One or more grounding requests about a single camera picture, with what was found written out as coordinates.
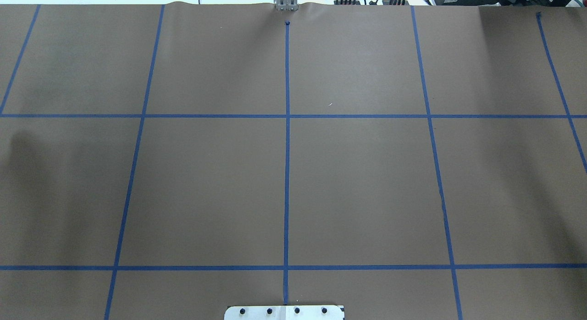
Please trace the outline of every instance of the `horizontal blue line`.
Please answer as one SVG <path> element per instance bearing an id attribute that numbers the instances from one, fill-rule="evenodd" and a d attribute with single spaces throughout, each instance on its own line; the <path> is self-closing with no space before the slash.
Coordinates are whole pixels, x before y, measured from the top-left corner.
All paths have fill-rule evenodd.
<path id="1" fill-rule="evenodd" d="M 230 271 L 230 270 L 284 270 L 283 265 L 226 265 L 226 266 L 75 266 L 75 265 L 0 265 L 0 270 L 160 270 L 160 271 Z M 430 265 L 290 265 L 288 270 L 499 270 L 524 268 L 587 268 L 587 263 L 543 263 L 543 264 L 449 264 Z"/>
<path id="2" fill-rule="evenodd" d="M 145 118 L 227 118 L 227 119 L 568 119 L 567 115 L 468 115 L 468 114 L 365 114 L 365 115 L 311 115 L 311 114 L 146 114 Z M 5 118 L 141 118 L 142 114 L 0 114 Z M 587 119 L 587 115 L 571 115 Z"/>

